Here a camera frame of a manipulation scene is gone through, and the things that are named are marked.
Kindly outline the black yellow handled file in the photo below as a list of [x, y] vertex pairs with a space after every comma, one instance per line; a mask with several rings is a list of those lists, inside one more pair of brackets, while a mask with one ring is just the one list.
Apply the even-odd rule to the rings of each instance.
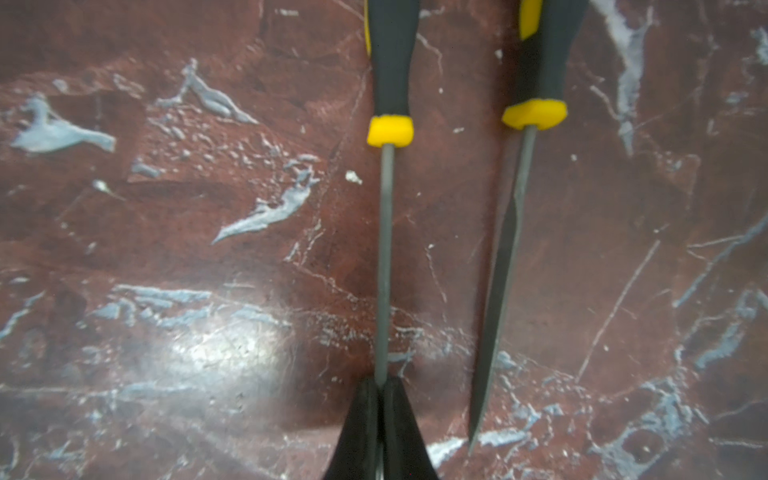
[[388, 377], [391, 322], [393, 191], [396, 150], [415, 136], [409, 109], [410, 66], [416, 42], [418, 1], [367, 1], [366, 50], [373, 78], [373, 115], [367, 144], [381, 152], [374, 378], [382, 388]]
[[537, 133], [562, 123], [568, 115], [564, 98], [566, 64], [581, 27], [586, 1], [522, 1], [519, 6], [520, 49], [510, 103], [502, 122], [522, 132], [511, 176], [511, 191], [495, 226], [495, 251], [479, 332], [468, 419], [472, 452], [493, 390], [493, 371], [509, 306], [524, 218], [527, 182]]

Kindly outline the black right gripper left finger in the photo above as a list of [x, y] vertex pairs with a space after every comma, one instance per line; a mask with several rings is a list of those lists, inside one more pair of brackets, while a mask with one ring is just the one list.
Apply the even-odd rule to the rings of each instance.
[[323, 476], [325, 480], [374, 480], [379, 446], [379, 389], [372, 377], [361, 381]]

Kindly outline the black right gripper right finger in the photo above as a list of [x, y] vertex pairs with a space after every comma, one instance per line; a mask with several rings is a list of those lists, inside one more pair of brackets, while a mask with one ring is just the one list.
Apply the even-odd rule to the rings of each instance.
[[384, 479], [439, 479], [399, 377], [384, 383], [381, 428]]

